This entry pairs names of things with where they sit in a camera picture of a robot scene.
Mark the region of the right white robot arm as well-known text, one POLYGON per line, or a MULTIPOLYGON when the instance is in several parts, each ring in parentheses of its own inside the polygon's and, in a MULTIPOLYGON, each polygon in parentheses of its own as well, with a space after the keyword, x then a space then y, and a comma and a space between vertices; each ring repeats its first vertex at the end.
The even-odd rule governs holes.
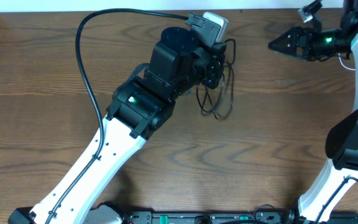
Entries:
POLYGON ((309 62, 325 62, 334 57, 354 59, 354 106, 352 113, 329 131, 325 144, 327 160, 321 172, 282 223, 356 222, 356 215, 341 218, 331 212, 358 183, 358 0, 344 1, 338 29, 323 30, 318 17, 321 7, 321 1, 313 1, 299 9, 303 22, 312 23, 312 27, 293 27, 271 41, 268 48, 309 62))

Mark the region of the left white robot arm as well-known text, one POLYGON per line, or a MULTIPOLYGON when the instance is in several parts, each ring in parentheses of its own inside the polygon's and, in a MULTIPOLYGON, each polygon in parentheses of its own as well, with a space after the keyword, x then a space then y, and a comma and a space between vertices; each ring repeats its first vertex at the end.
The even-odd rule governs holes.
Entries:
POLYGON ((172 116, 177 98, 197 85, 219 85, 226 46, 218 30, 166 28, 150 62, 114 91, 92 141, 60 183, 33 207, 15 209, 8 222, 87 222, 122 165, 172 116))

